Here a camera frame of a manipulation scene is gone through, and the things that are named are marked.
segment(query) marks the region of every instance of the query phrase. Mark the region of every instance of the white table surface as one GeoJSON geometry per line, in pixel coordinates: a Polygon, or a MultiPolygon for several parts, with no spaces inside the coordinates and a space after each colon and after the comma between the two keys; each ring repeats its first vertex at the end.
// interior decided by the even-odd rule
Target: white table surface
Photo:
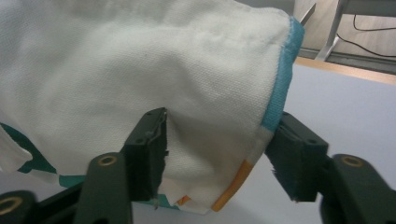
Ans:
{"type": "MultiPolygon", "coordinates": [[[[329,154],[346,153],[369,161],[396,189],[396,86],[347,77],[301,65],[285,107],[331,146],[329,154]]],[[[244,186],[218,213],[195,215],[134,203],[134,223],[321,223],[316,203],[293,203],[272,175],[263,156],[244,186]]],[[[29,189],[39,200],[62,190],[28,175],[0,174],[0,194],[29,189]]]]}

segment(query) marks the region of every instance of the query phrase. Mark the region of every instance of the orange stripe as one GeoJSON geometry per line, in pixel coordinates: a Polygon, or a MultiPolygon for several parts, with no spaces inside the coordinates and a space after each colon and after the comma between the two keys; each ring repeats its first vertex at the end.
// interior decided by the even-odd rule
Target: orange stripe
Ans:
{"type": "Polygon", "coordinates": [[[218,212],[230,199],[235,195],[235,193],[241,188],[242,184],[248,178],[253,165],[247,161],[243,161],[242,165],[239,167],[238,173],[231,185],[224,191],[224,193],[218,198],[218,200],[212,205],[212,209],[218,212]]]}
{"type": "Polygon", "coordinates": [[[189,196],[184,196],[183,198],[181,198],[180,200],[177,201],[178,205],[183,205],[184,203],[188,202],[189,200],[191,200],[191,198],[189,196]]]}

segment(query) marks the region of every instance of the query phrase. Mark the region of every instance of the floor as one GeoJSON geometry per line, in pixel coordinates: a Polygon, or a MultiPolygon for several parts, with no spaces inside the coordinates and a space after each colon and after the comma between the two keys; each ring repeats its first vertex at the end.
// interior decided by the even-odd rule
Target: floor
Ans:
{"type": "MultiPolygon", "coordinates": [[[[304,26],[305,37],[299,56],[313,59],[325,44],[332,26],[337,2],[337,0],[317,1],[314,14],[304,26]]],[[[353,27],[353,17],[353,15],[343,16],[338,29],[338,34],[341,37],[356,42],[371,51],[396,56],[396,29],[375,32],[357,31],[353,27]]],[[[396,27],[396,18],[357,16],[356,26],[360,29],[396,27]]],[[[328,62],[396,75],[396,57],[379,57],[342,40],[337,43],[328,62]]]]}

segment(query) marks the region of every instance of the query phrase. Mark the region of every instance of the brass screw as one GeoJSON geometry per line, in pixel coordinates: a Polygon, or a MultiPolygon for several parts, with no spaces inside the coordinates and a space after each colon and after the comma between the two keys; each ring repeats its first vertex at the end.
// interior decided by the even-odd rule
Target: brass screw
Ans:
{"type": "Polygon", "coordinates": [[[351,157],[351,156],[345,156],[341,159],[345,164],[353,166],[353,167],[362,167],[363,162],[356,158],[356,157],[351,157]]]}
{"type": "Polygon", "coordinates": [[[5,215],[9,212],[14,211],[18,206],[22,204],[23,199],[20,197],[9,197],[0,201],[0,205],[4,203],[11,203],[9,206],[0,209],[0,216],[5,215]]]}

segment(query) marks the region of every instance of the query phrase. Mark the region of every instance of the black cable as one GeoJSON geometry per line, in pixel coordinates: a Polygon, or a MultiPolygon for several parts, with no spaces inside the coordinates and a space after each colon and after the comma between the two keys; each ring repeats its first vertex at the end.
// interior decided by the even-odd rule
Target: black cable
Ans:
{"type": "Polygon", "coordinates": [[[349,41],[349,40],[345,40],[345,39],[344,39],[343,37],[341,37],[339,34],[337,34],[337,36],[338,36],[340,39],[342,39],[343,41],[345,41],[345,42],[347,42],[347,43],[349,43],[349,44],[353,44],[353,45],[355,45],[355,46],[357,46],[357,47],[359,47],[359,48],[361,48],[361,49],[364,49],[364,50],[366,50],[367,52],[370,52],[370,53],[372,53],[372,54],[374,54],[374,55],[376,55],[376,56],[386,57],[386,58],[396,58],[396,55],[383,55],[383,54],[375,53],[375,52],[373,52],[373,51],[371,51],[371,50],[369,50],[369,49],[363,47],[362,45],[359,45],[359,44],[357,44],[357,43],[355,43],[355,42],[352,42],[352,41],[349,41]]]}
{"type": "Polygon", "coordinates": [[[396,27],[381,28],[381,29],[369,29],[369,30],[365,30],[365,29],[358,28],[358,27],[356,27],[356,15],[353,17],[353,27],[355,28],[355,30],[358,30],[358,31],[385,31],[385,30],[396,30],[396,27]]]}

